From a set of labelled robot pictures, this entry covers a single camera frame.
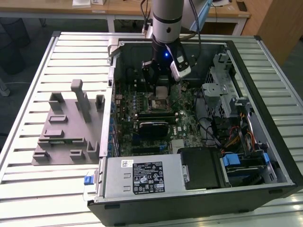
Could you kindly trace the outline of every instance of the gray carpet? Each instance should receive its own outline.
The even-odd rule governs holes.
[[[38,19],[24,19],[31,44],[21,49],[23,58],[26,61],[26,69],[13,76],[7,75],[0,68],[0,76],[5,83],[28,82],[30,83],[36,73],[40,60],[45,52],[53,31],[73,32],[107,32],[105,20],[60,20],[48,19],[47,26],[41,27]],[[115,21],[116,32],[141,32],[142,22],[137,27],[132,26],[131,21]],[[303,97],[303,43],[299,42],[283,66],[293,86],[299,95]],[[0,96],[0,133],[9,133],[22,102],[26,96],[29,84],[8,84],[11,94],[9,97]],[[0,148],[3,147],[5,137],[0,136]]]

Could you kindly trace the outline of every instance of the slotted metal tabletop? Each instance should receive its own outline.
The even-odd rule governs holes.
[[[32,166],[31,161],[50,109],[47,101],[51,92],[62,91],[64,98],[75,98],[70,82],[82,79],[89,98],[96,94],[108,96],[107,45],[111,37],[143,38],[141,34],[64,32],[52,37],[0,154],[1,226],[102,226],[83,199],[83,177],[98,165]],[[234,41],[302,172],[303,103],[262,41],[254,37],[217,35],[205,35],[202,39]],[[239,78],[238,83],[245,94]],[[140,226],[303,226],[302,211],[303,194],[299,192],[245,214]]]

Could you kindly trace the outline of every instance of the motherboard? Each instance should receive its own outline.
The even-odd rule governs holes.
[[[203,139],[194,112],[196,88],[186,82],[156,98],[148,87],[116,84],[119,156],[173,154],[200,147]]]

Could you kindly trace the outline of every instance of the power supply label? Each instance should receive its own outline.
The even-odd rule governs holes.
[[[162,162],[133,164],[135,195],[165,192]]]

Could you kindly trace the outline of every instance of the chair leg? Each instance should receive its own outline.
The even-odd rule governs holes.
[[[45,18],[39,18],[40,24],[42,27],[46,27],[46,19]]]
[[[4,84],[4,82],[0,79],[0,94],[3,97],[7,97],[10,94],[10,90],[8,87]]]

